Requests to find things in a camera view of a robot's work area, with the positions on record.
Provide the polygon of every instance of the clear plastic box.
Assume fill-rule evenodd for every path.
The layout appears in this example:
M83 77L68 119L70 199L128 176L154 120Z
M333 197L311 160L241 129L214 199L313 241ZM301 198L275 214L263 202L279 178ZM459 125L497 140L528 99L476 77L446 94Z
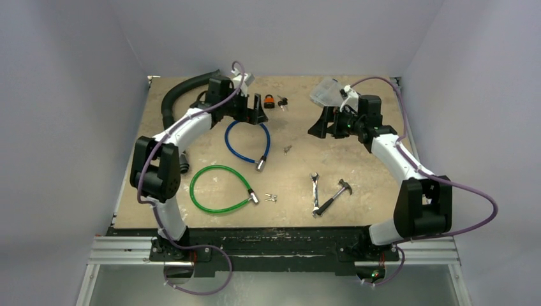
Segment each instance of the clear plastic box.
M314 89L310 92L310 99L317 105L336 106L339 107L344 99L340 95L340 89L344 88L340 82L333 78L325 77ZM353 109L357 109L357 105L352 105Z

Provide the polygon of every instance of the wooden table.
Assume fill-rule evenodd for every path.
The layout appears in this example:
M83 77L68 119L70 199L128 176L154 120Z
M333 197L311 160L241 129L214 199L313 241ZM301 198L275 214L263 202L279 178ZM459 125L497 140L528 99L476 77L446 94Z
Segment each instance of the wooden table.
M343 85L361 76L334 76ZM249 87L251 94L280 95L289 100L288 111L265 110L271 137L270 153L262 173L255 165L235 157L224 143L224 132L232 119L227 117L188 148L190 171L182 176L177 199L182 218L191 227L282 227L282 226L354 226L384 221L392 216L399 186L386 167L369 154L357 137L319 139L307 130L317 121L322 109L310 101L309 93L322 76L263 76ZM153 136L163 130L161 100L173 86L185 78L155 78L149 91L138 136ZM193 90L175 104L175 118L180 118L197 94L206 87ZM356 88L362 94L375 94L382 99L383 123L392 125L399 134L403 121L392 88L379 80L370 80ZM260 126L238 124L230 132L230 143L241 154L259 160L265 148L265 134ZM287 156L283 148L291 145ZM278 195L277 202L250 202L235 212L207 214L194 206L189 197L192 176L210 164L223 164L240 172L262 200L265 193ZM318 172L320 203L339 190L344 179L353 194L342 194L322 217L312 217L313 197L311 172ZM148 205L136 201L136 190L125 183L119 198L115 228L155 228L156 221ZM204 173L195 186L199 203L209 208L225 208L248 197L240 180L229 172L214 170Z

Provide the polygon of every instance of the wall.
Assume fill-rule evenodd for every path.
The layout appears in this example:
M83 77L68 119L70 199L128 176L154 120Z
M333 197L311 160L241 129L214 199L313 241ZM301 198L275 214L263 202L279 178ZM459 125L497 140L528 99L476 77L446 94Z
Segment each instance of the wall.
M148 75L401 75L443 0L112 0Z
M74 305L147 83L106 0L1 1L0 304Z
M475 305L539 305L541 2L445 1L403 77L421 160L492 195L457 237ZM454 193L454 228L490 205Z

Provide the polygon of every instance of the hammer head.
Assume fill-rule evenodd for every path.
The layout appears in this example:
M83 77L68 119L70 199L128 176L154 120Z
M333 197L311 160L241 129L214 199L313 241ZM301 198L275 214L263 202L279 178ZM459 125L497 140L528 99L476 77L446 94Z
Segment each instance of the hammer head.
M342 188L343 188L343 189L346 189L347 191L349 191L349 192L350 192L350 195L353 194L352 187L351 187L347 182L344 182L343 179L340 179L340 181L338 182L338 184L342 185Z

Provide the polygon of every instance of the black handle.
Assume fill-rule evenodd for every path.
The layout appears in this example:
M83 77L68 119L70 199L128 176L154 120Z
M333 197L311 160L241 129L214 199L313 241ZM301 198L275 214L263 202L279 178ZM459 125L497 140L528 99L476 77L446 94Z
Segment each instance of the black handle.
M333 201L334 201L334 198L330 198L329 200L327 200L325 204L323 204L323 206L320 207L320 209L316 210L316 214L321 215L322 213L324 213L325 209L327 209L332 204Z

